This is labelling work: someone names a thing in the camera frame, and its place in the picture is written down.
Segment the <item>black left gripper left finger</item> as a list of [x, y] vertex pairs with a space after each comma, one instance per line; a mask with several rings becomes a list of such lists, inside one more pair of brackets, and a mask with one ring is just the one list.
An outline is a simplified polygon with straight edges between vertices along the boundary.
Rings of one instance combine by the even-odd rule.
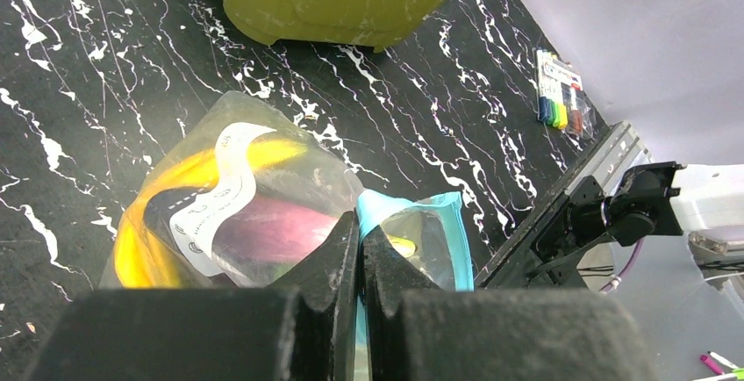
[[358, 219], [262, 288], [105, 289], [71, 303], [29, 380], [350, 380]]

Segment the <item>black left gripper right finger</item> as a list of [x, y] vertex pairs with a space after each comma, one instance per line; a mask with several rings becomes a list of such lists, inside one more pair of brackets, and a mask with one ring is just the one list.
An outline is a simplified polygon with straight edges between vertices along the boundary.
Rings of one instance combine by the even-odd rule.
[[640, 330], [586, 290], [445, 291], [374, 229], [361, 244], [374, 380], [654, 380]]

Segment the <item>purple eggplant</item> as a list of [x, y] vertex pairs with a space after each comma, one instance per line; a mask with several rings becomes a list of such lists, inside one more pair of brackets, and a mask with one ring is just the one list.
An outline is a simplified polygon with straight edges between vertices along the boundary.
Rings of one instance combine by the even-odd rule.
[[[171, 233], [171, 219], [204, 192], [189, 186], [163, 190], [148, 200], [144, 222], [162, 244], [185, 257], [199, 273], [215, 277], [223, 270], [200, 248]], [[337, 221], [311, 208], [258, 194], [221, 223], [213, 245], [226, 248], [230, 258], [242, 261], [295, 264], [323, 243]]]

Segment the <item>clear zip bag blue zipper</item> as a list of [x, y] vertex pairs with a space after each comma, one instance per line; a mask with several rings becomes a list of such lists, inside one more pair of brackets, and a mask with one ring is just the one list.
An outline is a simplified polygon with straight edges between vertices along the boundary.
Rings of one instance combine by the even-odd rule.
[[[366, 188], [340, 158], [280, 111], [237, 91], [225, 93], [161, 162], [171, 152], [180, 161], [206, 148], [215, 151], [218, 183], [176, 213], [171, 233], [200, 248], [234, 285], [128, 289], [262, 288], [289, 272], [303, 259], [281, 274], [277, 264], [230, 258], [226, 248], [213, 245], [221, 223], [237, 215], [258, 194], [311, 208], [338, 221], [346, 212], [353, 212], [358, 219], [354, 376], [350, 380], [374, 380], [361, 253], [362, 242], [374, 229], [382, 229], [390, 245], [441, 289], [473, 288], [460, 193], [410, 200]], [[150, 176], [155, 175], [158, 164]]]

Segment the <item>yellow banana bunch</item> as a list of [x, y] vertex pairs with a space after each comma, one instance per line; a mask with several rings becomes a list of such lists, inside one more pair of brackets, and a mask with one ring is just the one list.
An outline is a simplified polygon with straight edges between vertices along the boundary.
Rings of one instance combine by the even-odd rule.
[[[203, 274], [182, 254], [170, 233], [174, 213], [190, 204], [201, 191], [218, 183], [213, 148], [176, 160], [171, 152], [159, 163], [136, 200], [126, 209], [107, 268], [104, 288], [190, 288], [233, 286], [222, 271]], [[276, 198], [258, 195], [251, 208], [260, 221], [248, 227], [230, 224], [232, 240], [246, 234], [254, 256], [278, 266], [284, 274], [323, 241], [332, 220], [315, 211]]]

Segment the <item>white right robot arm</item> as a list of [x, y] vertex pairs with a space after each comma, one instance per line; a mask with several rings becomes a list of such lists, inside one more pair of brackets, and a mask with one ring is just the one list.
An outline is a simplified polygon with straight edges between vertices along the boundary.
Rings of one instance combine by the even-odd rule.
[[600, 243], [629, 247], [652, 236], [743, 224], [743, 167], [660, 162], [626, 170], [614, 194], [593, 176], [589, 194], [573, 194], [538, 231], [531, 248], [541, 264], [532, 276], [553, 270]]

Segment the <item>clear marker pack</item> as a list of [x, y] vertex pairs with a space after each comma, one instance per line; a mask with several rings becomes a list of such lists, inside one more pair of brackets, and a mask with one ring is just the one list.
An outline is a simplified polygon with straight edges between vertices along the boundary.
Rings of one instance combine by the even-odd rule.
[[545, 48], [534, 50], [537, 81], [537, 120], [580, 139], [592, 136], [593, 107], [575, 68]]

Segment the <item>loose markers on desk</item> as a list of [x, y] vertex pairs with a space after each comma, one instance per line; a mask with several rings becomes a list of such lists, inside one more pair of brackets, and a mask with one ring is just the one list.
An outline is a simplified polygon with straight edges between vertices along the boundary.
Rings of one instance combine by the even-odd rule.
[[702, 354], [699, 361], [712, 372], [712, 375], [693, 381], [743, 381], [743, 368], [714, 351], [709, 350]]

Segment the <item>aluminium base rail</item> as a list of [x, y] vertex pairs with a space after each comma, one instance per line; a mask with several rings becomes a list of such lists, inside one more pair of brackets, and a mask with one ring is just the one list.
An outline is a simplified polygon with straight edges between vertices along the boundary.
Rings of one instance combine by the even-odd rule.
[[626, 169], [649, 161], [647, 147], [630, 122], [621, 121], [610, 126], [588, 151], [579, 156], [578, 162], [569, 167], [506, 243], [478, 270], [475, 287], [583, 288], [585, 282], [576, 270], [582, 258], [580, 255], [529, 278], [527, 273], [543, 263], [533, 250], [534, 242], [553, 224], [562, 227], [561, 218], [570, 203], [602, 198], [612, 193]]

